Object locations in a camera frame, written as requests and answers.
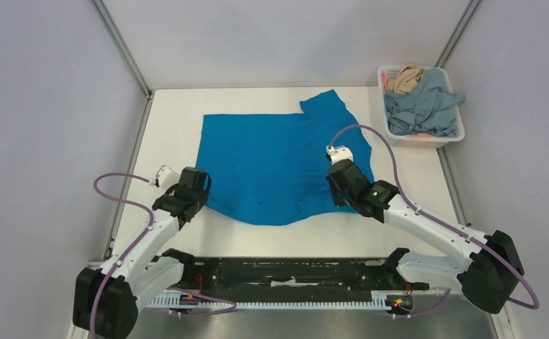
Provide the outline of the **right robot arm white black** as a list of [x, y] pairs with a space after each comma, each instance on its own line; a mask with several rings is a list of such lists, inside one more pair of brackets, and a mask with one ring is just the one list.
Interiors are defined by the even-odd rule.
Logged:
[[460, 290], [479, 309], [498, 314], [519, 284], [524, 268], [513, 239], [496, 230], [486, 234], [418, 210], [393, 184], [370, 181], [352, 160], [335, 161], [327, 181], [337, 206], [408, 232], [441, 252], [426, 256], [397, 248], [382, 270], [392, 288], [424, 283]]

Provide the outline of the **blue t-shirt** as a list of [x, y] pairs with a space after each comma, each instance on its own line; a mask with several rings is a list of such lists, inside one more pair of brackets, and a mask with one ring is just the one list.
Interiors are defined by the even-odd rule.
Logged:
[[330, 142], [347, 146], [372, 177], [372, 149], [336, 91], [294, 114], [207, 114], [196, 160], [211, 177], [207, 206], [253, 225], [288, 225], [335, 213], [326, 176]]

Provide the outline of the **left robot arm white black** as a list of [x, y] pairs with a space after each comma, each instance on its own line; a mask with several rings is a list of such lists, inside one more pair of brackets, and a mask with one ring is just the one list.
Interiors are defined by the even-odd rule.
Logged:
[[154, 180], [139, 179], [163, 190], [152, 206], [110, 196], [99, 183], [93, 188], [102, 197], [146, 212], [139, 229], [124, 245], [97, 268], [84, 268], [77, 276], [72, 324], [89, 332], [91, 338], [126, 338], [139, 313], [163, 290], [172, 285], [192, 286], [196, 269], [194, 256], [176, 249], [158, 253], [205, 206], [211, 190], [208, 172], [185, 167], [181, 173], [162, 166]]

